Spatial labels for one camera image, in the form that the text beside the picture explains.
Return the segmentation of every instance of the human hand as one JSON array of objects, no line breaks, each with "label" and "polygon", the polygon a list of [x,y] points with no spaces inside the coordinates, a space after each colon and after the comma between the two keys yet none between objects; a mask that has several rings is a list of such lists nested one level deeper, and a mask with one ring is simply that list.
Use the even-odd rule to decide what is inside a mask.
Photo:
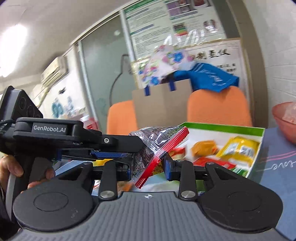
[{"label": "human hand", "polygon": [[[21,177],[24,173],[21,165],[16,161],[14,156],[4,156],[0,160],[0,185],[3,189],[4,192],[6,192],[7,189],[7,183],[8,183],[8,178],[9,174],[13,174],[16,177]],[[55,176],[55,171],[53,168],[49,168],[45,172],[45,177],[44,179],[36,182],[31,182],[28,185],[28,189],[35,187],[36,185],[45,182]]]}]

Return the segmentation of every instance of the blue plastic bag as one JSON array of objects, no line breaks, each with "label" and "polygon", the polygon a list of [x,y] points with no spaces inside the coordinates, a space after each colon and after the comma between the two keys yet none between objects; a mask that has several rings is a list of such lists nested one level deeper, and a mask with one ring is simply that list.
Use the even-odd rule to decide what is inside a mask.
[{"label": "blue plastic bag", "polygon": [[177,70],[173,76],[176,81],[190,79],[193,91],[206,89],[220,92],[231,85],[239,85],[237,76],[206,63],[198,63],[189,71]]}]

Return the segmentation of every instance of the pink stripe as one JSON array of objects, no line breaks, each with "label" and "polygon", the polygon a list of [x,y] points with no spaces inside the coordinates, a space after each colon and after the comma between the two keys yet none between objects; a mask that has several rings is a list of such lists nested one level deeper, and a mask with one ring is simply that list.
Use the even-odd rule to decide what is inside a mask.
[{"label": "pink stripe", "polygon": [[288,152],[288,153],[285,153],[285,154],[281,154],[281,155],[275,155],[275,156],[269,156],[269,157],[262,157],[260,160],[268,159],[268,158],[276,157],[276,156],[288,155],[288,154],[291,154],[291,153],[294,153],[294,152],[296,152],[296,150],[295,151]]},{"label": "pink stripe", "polygon": [[288,157],[291,157],[291,156],[295,156],[296,153],[292,154],[292,155],[289,155],[289,156],[283,156],[283,157],[280,157],[280,158],[274,158],[274,159],[268,159],[266,161],[275,161],[275,160],[281,160],[281,159],[285,159],[285,158],[288,158]]}]

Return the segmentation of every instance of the orange chair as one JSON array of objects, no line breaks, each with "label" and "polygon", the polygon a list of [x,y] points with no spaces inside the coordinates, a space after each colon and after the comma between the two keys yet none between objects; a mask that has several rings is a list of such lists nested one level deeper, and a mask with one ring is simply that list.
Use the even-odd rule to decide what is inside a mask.
[{"label": "orange chair", "polygon": [[209,90],[193,92],[187,103],[187,121],[252,126],[246,97],[235,86],[220,93]]},{"label": "orange chair", "polygon": [[112,105],[107,116],[107,134],[128,135],[138,130],[135,107],[132,100]]}]

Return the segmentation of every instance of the ceiling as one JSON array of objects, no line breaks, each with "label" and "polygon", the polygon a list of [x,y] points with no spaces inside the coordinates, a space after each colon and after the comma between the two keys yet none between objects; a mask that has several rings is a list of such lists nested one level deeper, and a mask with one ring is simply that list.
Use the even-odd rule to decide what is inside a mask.
[{"label": "ceiling", "polygon": [[17,66],[0,82],[41,73],[91,25],[129,0],[6,0],[0,5],[0,36],[17,23],[27,28]]}]

